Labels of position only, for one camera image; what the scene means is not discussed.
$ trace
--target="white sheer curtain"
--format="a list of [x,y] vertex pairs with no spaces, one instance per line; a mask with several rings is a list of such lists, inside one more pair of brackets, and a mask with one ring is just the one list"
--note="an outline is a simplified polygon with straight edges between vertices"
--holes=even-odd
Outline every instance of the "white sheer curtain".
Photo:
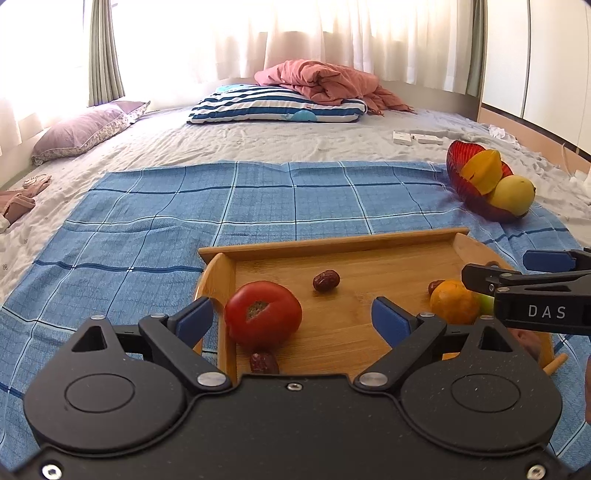
[[82,21],[83,0],[0,5],[0,185],[27,166],[19,163],[27,155],[15,150],[26,149],[43,128],[84,108]]
[[113,0],[129,97],[191,103],[198,85],[285,60],[465,93],[472,0]]

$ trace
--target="tomato stem scar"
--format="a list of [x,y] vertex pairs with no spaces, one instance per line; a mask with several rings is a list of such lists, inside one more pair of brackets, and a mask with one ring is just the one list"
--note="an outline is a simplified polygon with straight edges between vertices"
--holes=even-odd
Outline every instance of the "tomato stem scar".
[[259,313],[267,308],[269,305],[267,302],[262,300],[257,300],[255,303],[248,307],[246,311],[246,321],[250,322],[254,317],[256,317]]

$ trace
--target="blue plaid cloth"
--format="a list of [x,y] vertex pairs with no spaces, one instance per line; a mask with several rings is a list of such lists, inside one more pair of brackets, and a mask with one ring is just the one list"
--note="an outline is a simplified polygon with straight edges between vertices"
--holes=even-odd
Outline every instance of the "blue plaid cloth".
[[[520,270],[527,249],[579,247],[538,205],[512,225],[466,211],[437,164],[219,162],[108,173],[0,310],[0,460],[12,468],[36,450],[22,396],[69,335],[95,313],[119,325],[189,304],[205,267],[199,247],[458,226]],[[214,326],[204,339],[212,362],[216,339]],[[579,466],[591,459],[582,391],[591,347],[587,337],[557,336],[556,349],[571,360],[557,374],[564,413],[552,447]]]

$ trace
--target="white wardrobe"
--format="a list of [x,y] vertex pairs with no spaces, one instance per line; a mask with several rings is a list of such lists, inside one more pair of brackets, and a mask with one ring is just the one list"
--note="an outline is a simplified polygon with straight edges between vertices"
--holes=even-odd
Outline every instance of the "white wardrobe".
[[488,0],[482,102],[591,153],[591,8]]

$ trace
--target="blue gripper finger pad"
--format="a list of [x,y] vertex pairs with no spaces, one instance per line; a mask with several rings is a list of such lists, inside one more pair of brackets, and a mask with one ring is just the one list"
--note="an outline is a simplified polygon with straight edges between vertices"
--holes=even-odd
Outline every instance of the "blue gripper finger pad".
[[577,261],[564,250],[528,250],[523,254],[523,265],[536,272],[560,273],[574,270]]
[[193,348],[213,324],[213,304],[207,299],[177,323],[175,334],[185,345]]
[[411,334],[406,318],[378,299],[375,299],[371,306],[371,323],[391,348]]

